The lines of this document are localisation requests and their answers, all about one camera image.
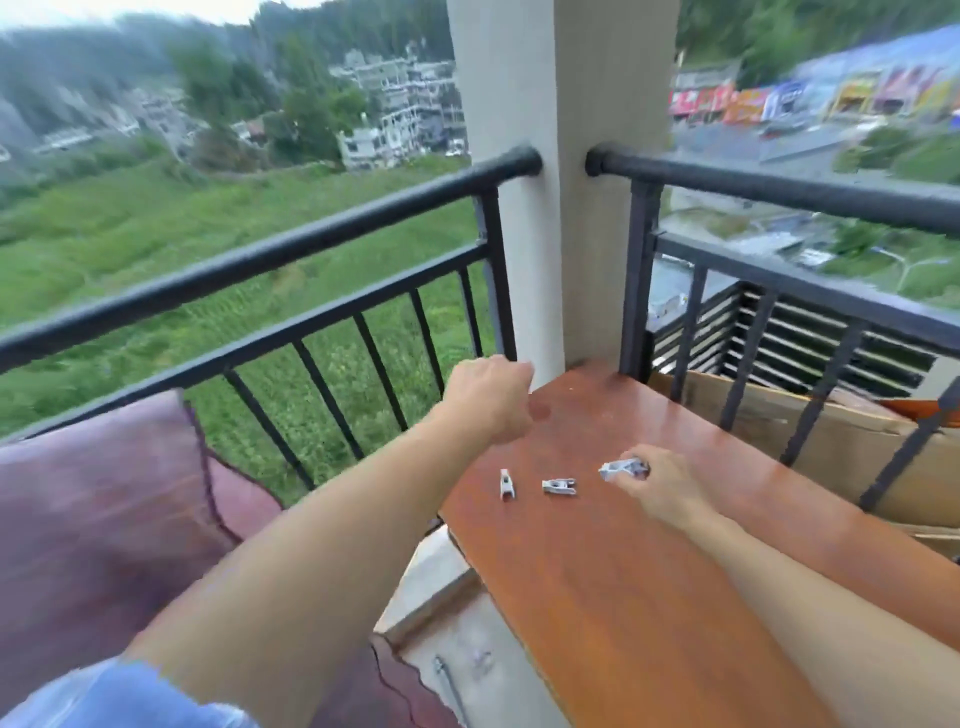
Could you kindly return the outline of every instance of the forested hillside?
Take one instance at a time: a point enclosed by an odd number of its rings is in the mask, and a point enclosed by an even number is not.
[[[0,35],[0,103],[12,104],[34,133],[49,133],[76,122],[60,86],[109,100],[134,85],[174,78],[178,53],[203,44],[261,71],[276,70],[292,34],[325,64],[342,61],[351,48],[402,55],[411,40],[423,59],[453,57],[444,0],[331,0],[306,10],[268,2],[249,25],[133,14],[109,26]],[[3,121],[0,115],[0,127]]]
[[[800,61],[953,22],[956,0],[684,0],[677,47],[694,62],[742,58],[749,87]]]

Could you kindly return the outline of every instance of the concrete column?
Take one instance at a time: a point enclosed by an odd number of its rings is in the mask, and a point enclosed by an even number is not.
[[[447,0],[474,160],[529,141],[534,180],[501,188],[517,352],[535,385],[619,356],[629,184],[587,150],[660,150],[679,0]]]

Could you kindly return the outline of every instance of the hand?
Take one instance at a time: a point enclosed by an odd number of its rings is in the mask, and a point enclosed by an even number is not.
[[[476,423],[488,444],[509,443],[533,426],[528,400],[534,366],[497,354],[469,359],[453,368],[441,407]]]
[[[682,455],[652,445],[637,445],[620,455],[622,460],[630,457],[638,457],[650,466],[650,474],[639,480],[618,473],[613,483],[639,500],[647,515],[687,530],[714,512]]]

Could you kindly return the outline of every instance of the sky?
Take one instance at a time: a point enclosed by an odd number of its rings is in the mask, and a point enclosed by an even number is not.
[[[111,20],[124,12],[192,15],[213,23],[246,23],[261,0],[0,0],[0,29]],[[324,0],[286,0],[310,8]]]

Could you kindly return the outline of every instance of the orange wooden table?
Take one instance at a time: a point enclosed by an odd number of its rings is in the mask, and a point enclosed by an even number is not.
[[[638,442],[687,455],[762,541],[960,649],[944,557],[600,365],[533,397],[550,416],[477,461],[442,515],[578,728],[835,725],[719,567],[597,474]],[[499,499],[501,468],[516,501]],[[544,495],[551,477],[579,495]]]

